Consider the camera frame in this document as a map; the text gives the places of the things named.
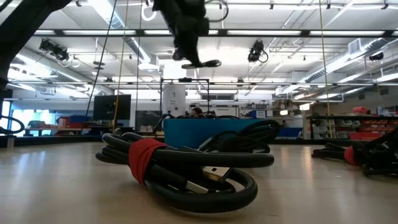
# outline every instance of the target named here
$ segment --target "shelving unit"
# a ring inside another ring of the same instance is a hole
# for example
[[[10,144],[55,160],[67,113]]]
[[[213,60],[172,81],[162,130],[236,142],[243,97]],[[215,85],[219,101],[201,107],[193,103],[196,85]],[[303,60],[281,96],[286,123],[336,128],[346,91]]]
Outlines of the shelving unit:
[[[330,126],[333,139],[350,139],[350,135],[362,134],[364,140],[382,136],[398,126],[398,117],[309,116],[307,119],[310,120],[310,139],[331,138]]]

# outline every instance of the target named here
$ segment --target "usb cable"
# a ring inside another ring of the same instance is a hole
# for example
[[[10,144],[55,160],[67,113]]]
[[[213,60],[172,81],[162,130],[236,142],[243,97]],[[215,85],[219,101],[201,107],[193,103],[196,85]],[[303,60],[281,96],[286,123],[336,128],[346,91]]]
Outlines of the usb cable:
[[[249,205],[257,184],[235,168],[271,166],[268,153],[207,153],[187,147],[176,149],[154,139],[126,133],[105,134],[106,145],[96,153],[100,161],[128,165],[133,176],[157,198],[181,210],[218,213]],[[237,188],[230,180],[242,187]]]

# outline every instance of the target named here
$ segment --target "blue bin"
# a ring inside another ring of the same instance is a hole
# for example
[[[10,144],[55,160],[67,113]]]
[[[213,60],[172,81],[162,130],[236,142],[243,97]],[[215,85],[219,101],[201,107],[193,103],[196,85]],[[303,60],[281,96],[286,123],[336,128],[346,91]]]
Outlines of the blue bin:
[[[165,143],[172,147],[198,148],[223,131],[240,131],[261,119],[166,119],[163,123]]]

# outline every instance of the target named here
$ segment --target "white cylinder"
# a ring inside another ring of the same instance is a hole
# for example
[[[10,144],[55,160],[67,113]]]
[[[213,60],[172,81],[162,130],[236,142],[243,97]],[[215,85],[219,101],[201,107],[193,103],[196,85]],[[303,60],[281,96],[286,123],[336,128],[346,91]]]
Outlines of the white cylinder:
[[[185,115],[185,85],[167,85],[163,91],[163,114]]]

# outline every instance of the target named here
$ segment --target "red velcro strap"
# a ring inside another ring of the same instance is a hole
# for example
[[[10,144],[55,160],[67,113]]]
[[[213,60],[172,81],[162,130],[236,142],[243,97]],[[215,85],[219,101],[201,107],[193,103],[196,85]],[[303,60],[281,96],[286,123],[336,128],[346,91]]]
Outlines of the red velcro strap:
[[[354,158],[354,148],[352,146],[348,147],[344,151],[344,158],[347,160],[349,164],[358,166],[358,163],[355,161]]]
[[[156,149],[165,146],[167,145],[152,138],[141,139],[131,144],[129,150],[129,164],[131,174],[139,184],[144,183],[145,170],[152,157],[152,153],[154,153]]]

